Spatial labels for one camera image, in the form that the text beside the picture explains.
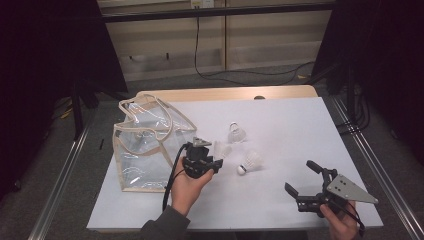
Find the white table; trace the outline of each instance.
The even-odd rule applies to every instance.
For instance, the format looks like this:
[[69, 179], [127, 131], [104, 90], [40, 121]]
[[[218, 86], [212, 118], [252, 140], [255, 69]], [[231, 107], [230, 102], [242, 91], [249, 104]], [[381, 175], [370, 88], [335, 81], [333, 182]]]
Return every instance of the white table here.
[[[202, 191], [188, 218], [193, 231], [305, 230], [327, 226], [314, 213], [300, 213], [284, 183], [300, 195], [322, 191], [322, 176], [306, 166], [313, 160], [336, 168], [365, 189], [321, 98], [195, 101], [172, 103], [197, 127], [197, 136], [225, 141], [237, 122], [247, 141], [233, 145], [222, 169]], [[248, 149], [266, 160], [262, 170], [239, 176]], [[122, 192], [112, 158], [87, 228], [100, 232], [138, 231], [161, 213], [162, 193]], [[382, 226], [372, 204], [358, 203], [366, 227]]]

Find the transparent plastic tote bag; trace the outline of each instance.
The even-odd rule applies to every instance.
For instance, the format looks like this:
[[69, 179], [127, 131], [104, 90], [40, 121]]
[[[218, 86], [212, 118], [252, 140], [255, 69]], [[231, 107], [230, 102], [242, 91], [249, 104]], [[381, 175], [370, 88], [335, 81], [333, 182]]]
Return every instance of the transparent plastic tote bag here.
[[196, 126], [148, 94], [121, 101], [119, 108], [126, 120], [114, 125], [113, 149], [122, 191], [164, 192], [174, 158]]

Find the gray sleeve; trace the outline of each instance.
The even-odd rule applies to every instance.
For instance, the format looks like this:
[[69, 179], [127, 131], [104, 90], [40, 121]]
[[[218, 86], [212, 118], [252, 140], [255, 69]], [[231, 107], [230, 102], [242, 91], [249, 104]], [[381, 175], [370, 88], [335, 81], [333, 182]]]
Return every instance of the gray sleeve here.
[[156, 221], [149, 220], [141, 228], [141, 239], [145, 240], [175, 240], [186, 231], [190, 220], [181, 215], [171, 206]]

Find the metal bracket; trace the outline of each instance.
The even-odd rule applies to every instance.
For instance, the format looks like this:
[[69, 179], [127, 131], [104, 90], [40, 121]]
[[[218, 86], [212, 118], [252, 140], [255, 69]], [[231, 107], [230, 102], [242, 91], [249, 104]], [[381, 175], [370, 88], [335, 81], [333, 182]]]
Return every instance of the metal bracket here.
[[212, 145], [212, 143], [198, 137], [193, 137], [193, 147], [205, 147], [210, 145]]
[[327, 191], [346, 200], [377, 204], [378, 199], [367, 193], [347, 177], [339, 174], [327, 186]]

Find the hand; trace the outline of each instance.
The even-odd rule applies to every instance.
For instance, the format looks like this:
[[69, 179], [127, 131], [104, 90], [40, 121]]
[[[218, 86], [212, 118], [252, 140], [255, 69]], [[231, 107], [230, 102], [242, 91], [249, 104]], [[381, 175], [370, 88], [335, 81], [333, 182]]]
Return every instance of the hand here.
[[[178, 160], [175, 168], [175, 175], [177, 175], [183, 168], [183, 160]], [[182, 171], [174, 180], [171, 189], [172, 204], [171, 206], [184, 216], [187, 216], [191, 206], [199, 198], [203, 186], [208, 183], [213, 176], [213, 170], [210, 169], [207, 173], [198, 179], [187, 176], [185, 171]]]
[[[355, 202], [349, 201], [349, 203], [346, 205], [346, 209], [355, 215]], [[332, 240], [351, 240], [355, 238], [358, 232], [358, 226], [353, 218], [343, 211], [340, 211], [336, 216], [326, 204], [322, 204], [320, 210], [330, 223], [330, 236]]]

